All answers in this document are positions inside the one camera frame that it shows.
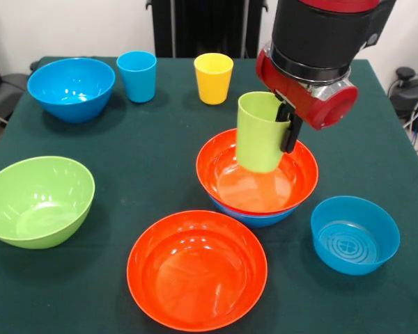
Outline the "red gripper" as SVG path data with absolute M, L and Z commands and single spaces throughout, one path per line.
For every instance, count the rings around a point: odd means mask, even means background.
M 348 77 L 334 83 L 304 83 L 282 74 L 270 58 L 270 49 L 258 53 L 256 73 L 259 79 L 283 100 L 276 122 L 290 122 L 281 141 L 281 151 L 291 153 L 300 134 L 302 121 L 320 130 L 336 124 L 358 98 L 358 89 Z

